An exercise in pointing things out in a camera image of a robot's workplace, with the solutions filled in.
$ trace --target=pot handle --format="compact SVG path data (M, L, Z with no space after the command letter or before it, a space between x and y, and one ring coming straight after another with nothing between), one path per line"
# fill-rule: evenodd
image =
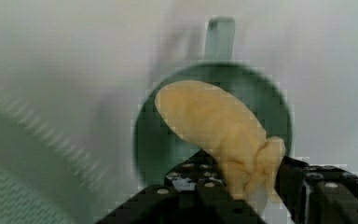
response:
M205 59L230 60L235 33L235 21L230 17L209 20L205 43Z

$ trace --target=white wall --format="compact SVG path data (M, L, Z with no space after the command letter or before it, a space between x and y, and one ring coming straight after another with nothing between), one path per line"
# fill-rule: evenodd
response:
M131 120L164 63L202 55L215 15L236 18L233 58L286 95L293 156L358 172L358 1L0 1L0 78L134 193Z

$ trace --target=metal screw head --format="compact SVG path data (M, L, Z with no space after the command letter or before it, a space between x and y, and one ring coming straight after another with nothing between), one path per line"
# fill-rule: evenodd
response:
M349 172L342 173L342 176L345 177L346 179L355 179L356 178L356 175L351 174Z
M182 167L185 167L185 168L189 168L189 167L192 167L193 166L193 163L184 163L182 164Z
M307 179L323 179L324 175L318 173L308 173Z
M214 187L214 182L207 182L204 184L205 187L207 188L213 188Z
M335 168L336 168L335 166L331 166L331 165L324 166L325 170L334 170Z
M307 170L307 171L315 171L315 170L316 170L316 167L307 166L307 167L304 167L304 170Z
M204 175L205 175L206 177L214 177L214 176L216 176L215 173L210 173L210 172L205 172Z
M327 188L330 188L330 189L338 188L338 185L336 183L333 183L333 182L325 183L324 186L327 187Z
M200 168L202 168L202 169L210 169L210 168L212 168L212 166L211 166L211 165L207 165L207 164L202 164L202 165L200 166Z
M181 175L180 173L170 172L169 174L167 174L167 177L178 177L180 175Z
M167 193L169 193L170 191L169 190L167 190L167 189L158 189L157 190L157 194L167 194Z

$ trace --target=green pot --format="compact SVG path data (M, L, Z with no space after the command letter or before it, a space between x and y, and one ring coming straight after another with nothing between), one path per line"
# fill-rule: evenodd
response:
M155 106L158 91L173 82L198 80L213 84L242 100L267 131L279 136L290 155L292 121L282 95L272 83L246 65L230 60L235 23L231 18L211 19L206 37L205 58L171 66L164 72L146 99L134 131L134 156L144 184L163 184L173 166L200 149L180 139L170 130Z

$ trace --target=food item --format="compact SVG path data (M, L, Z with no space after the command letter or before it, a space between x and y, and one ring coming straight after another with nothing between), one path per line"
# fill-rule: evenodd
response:
M279 201L274 184L285 153L283 140L267 139L242 101L214 85L189 80L163 87L155 104L174 133L214 157L234 199L245 200L265 183L270 200Z

